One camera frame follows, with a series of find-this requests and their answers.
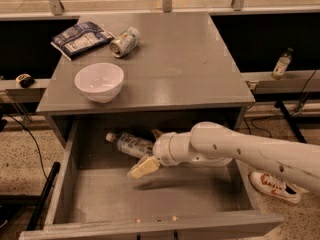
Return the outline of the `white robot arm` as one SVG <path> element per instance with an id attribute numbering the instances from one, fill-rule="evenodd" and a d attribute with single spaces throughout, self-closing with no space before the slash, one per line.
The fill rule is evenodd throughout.
<path id="1" fill-rule="evenodd" d="M 320 146 L 245 135 L 213 122 L 198 123 L 184 133 L 162 134 L 153 154 L 141 158 L 128 176 L 137 179 L 160 166 L 181 163 L 221 166 L 231 159 L 320 194 Z"/>

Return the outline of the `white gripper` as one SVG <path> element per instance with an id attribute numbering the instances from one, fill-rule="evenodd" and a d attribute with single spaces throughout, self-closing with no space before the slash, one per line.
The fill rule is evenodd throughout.
<path id="1" fill-rule="evenodd" d="M 157 171 L 160 164 L 176 166 L 190 160 L 190 134 L 165 133 L 158 129 L 151 130 L 156 140 L 153 146 L 153 156 L 142 157 L 127 173 L 128 178 L 138 179 Z"/>

